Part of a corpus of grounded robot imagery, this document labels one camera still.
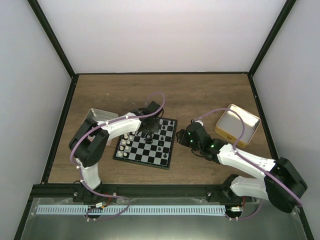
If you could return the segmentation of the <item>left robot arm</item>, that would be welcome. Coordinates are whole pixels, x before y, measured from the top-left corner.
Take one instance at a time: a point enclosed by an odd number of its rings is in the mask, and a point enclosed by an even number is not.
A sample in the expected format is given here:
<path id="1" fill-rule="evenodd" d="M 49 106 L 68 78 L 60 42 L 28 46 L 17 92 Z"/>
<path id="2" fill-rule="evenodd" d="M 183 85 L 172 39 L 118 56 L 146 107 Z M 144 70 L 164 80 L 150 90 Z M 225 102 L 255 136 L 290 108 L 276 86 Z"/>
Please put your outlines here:
<path id="1" fill-rule="evenodd" d="M 84 120 L 69 142 L 70 161 L 80 170 L 80 182 L 86 187 L 84 195 L 89 201 L 97 202 L 102 196 L 98 162 L 112 139 L 130 132 L 150 128 L 162 111 L 164 104 L 152 101 L 146 107 L 138 108 L 113 119 Z"/>

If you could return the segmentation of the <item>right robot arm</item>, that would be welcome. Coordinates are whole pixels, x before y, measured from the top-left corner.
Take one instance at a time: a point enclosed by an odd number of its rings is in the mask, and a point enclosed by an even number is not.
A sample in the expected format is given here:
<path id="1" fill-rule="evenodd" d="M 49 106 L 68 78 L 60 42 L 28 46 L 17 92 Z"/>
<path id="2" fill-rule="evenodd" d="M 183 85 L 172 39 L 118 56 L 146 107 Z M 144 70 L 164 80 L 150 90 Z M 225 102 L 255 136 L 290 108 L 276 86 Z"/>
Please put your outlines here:
<path id="1" fill-rule="evenodd" d="M 249 178 L 230 176 L 222 188 L 225 200 L 232 202 L 243 196 L 259 198 L 269 201 L 284 213 L 291 213 L 302 205 L 301 197 L 308 185 L 288 159 L 260 157 L 235 148 L 222 139 L 211 138 L 199 121 L 178 131 L 176 138 L 178 144 L 198 151 L 206 160 L 250 175 Z"/>

